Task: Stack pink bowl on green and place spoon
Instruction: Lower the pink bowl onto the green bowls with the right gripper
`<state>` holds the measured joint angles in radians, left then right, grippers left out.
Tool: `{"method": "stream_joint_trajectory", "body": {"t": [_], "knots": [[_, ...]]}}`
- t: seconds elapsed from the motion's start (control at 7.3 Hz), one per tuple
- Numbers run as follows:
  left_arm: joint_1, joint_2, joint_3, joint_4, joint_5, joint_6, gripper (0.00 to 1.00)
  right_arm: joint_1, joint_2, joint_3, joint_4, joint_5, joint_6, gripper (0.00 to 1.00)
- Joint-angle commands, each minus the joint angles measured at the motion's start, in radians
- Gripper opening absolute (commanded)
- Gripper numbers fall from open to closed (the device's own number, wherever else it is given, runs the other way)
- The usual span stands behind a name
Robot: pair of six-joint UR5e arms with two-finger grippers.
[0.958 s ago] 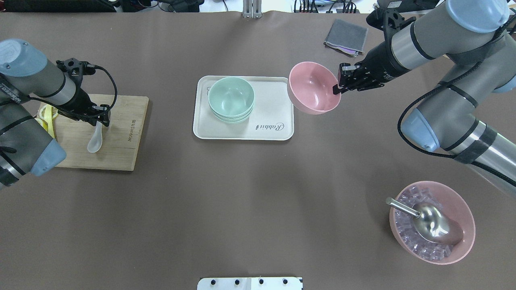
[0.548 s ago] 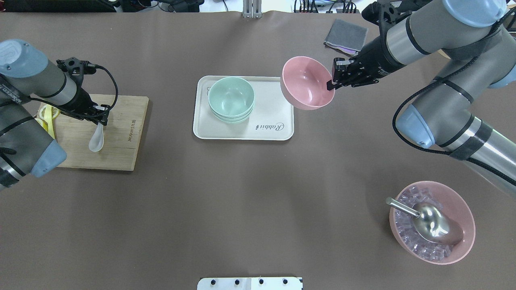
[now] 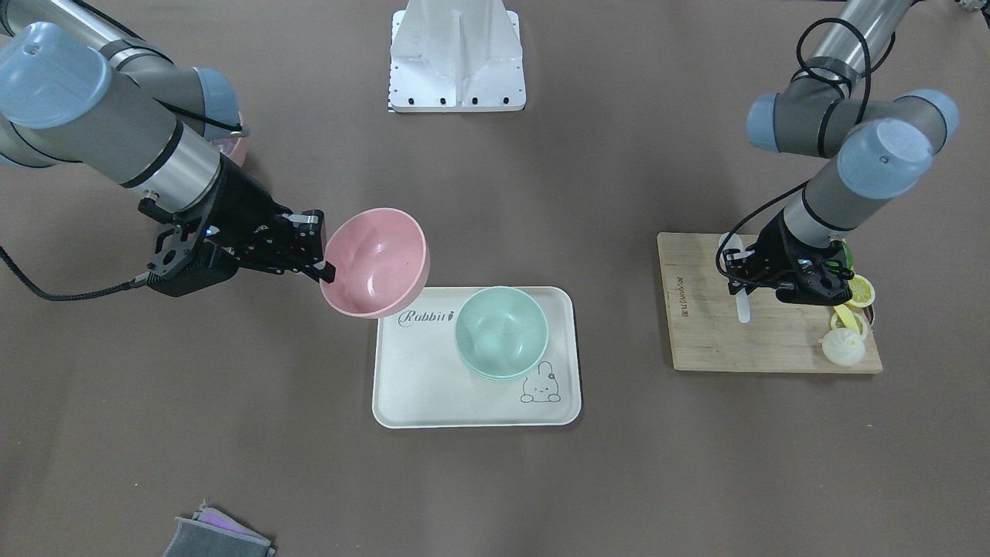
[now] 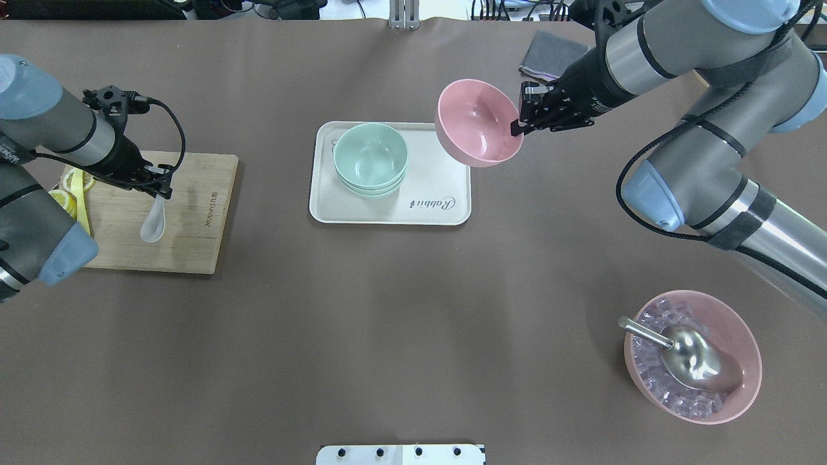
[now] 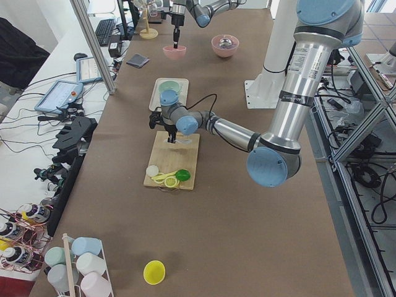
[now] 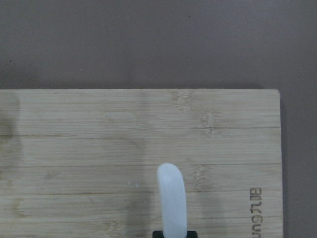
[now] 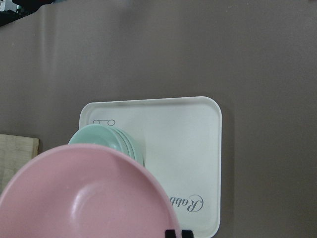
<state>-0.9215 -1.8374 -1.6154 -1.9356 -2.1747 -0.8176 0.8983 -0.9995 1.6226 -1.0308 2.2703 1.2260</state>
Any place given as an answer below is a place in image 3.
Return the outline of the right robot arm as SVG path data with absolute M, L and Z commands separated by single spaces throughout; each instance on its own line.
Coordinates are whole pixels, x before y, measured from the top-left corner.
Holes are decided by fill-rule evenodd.
M 82 1 L 4 1 L 2 161 L 84 163 L 159 223 L 148 286 L 188 295 L 238 269 L 335 281 L 324 214 L 296 213 L 217 147 L 244 136 L 236 93 L 210 68 L 177 67 Z

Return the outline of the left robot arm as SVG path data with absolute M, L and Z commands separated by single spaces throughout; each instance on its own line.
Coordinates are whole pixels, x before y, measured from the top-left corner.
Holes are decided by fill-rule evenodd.
M 819 21 L 826 36 L 781 93 L 747 115 L 754 147 L 820 156 L 826 166 L 785 193 L 788 205 L 744 248 L 722 240 L 715 267 L 729 294 L 773 289 L 779 301 L 839 306 L 853 297 L 855 265 L 845 237 L 888 201 L 911 190 L 959 124 L 943 92 L 920 89 L 869 100 L 871 77 L 893 46 L 909 1 L 849 1 Z

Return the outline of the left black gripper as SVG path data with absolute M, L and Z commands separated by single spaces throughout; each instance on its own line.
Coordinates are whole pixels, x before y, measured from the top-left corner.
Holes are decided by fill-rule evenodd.
M 798 240 L 778 213 L 763 227 L 756 243 L 736 249 L 725 247 L 725 276 L 729 293 L 758 288 L 777 292 L 777 299 L 800 306 L 841 306 L 852 299 L 845 244 L 831 240 L 824 248 Z

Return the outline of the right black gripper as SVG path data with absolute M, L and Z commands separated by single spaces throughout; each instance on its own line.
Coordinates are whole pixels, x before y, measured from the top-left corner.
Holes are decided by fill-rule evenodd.
M 241 268 L 335 282 L 335 265 L 324 258 L 324 212 L 293 213 L 229 159 L 220 160 L 211 190 L 191 208 L 170 213 L 145 198 L 138 210 L 160 224 L 146 285 L 163 295 L 189 295 Z

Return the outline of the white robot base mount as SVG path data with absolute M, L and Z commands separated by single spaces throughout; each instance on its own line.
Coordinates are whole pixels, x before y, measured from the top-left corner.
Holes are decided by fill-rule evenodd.
M 502 1 L 410 1 L 391 18 L 394 113 L 522 111 L 520 19 Z

